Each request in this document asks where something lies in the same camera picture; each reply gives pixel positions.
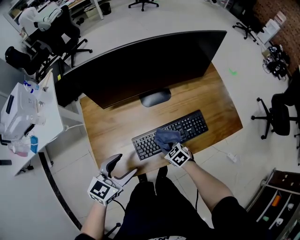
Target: gray cloth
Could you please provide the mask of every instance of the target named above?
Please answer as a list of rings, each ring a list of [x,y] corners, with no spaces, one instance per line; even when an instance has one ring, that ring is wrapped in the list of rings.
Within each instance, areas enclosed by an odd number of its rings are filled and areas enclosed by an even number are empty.
[[[180,132],[158,129],[156,130],[155,143],[161,148],[164,154],[167,154],[171,151],[174,143],[180,143]]]

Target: black monitor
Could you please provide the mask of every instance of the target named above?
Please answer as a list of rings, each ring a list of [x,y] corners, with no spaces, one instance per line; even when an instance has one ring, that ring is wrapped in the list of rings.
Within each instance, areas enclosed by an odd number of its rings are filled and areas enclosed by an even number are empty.
[[[138,95],[155,105],[171,97],[161,88],[203,76],[225,35],[190,31],[143,39],[100,54],[64,77],[102,108]]]

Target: monitor stand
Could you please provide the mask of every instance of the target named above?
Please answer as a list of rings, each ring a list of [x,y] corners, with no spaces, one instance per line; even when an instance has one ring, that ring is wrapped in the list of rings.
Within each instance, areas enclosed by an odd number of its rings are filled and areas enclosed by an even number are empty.
[[[143,106],[152,107],[154,105],[168,101],[171,98],[171,92],[168,88],[156,89],[140,95]]]

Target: red brick wall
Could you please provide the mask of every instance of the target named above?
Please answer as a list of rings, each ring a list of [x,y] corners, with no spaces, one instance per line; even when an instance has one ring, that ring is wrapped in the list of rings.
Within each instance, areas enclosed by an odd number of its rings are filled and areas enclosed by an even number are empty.
[[[286,22],[271,41],[274,44],[281,44],[290,56],[289,70],[293,73],[300,64],[300,1],[257,0],[254,11],[263,24],[270,18],[274,19],[278,11],[286,16]]]

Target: keyboard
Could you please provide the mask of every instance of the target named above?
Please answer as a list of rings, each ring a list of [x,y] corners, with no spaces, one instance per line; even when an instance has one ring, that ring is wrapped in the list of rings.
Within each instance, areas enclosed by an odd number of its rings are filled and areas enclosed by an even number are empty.
[[[185,143],[188,140],[208,131],[206,122],[200,110],[192,112],[158,128],[180,131],[180,143]],[[131,139],[141,161],[161,152],[160,147],[157,146],[154,141],[155,132],[158,128]]]

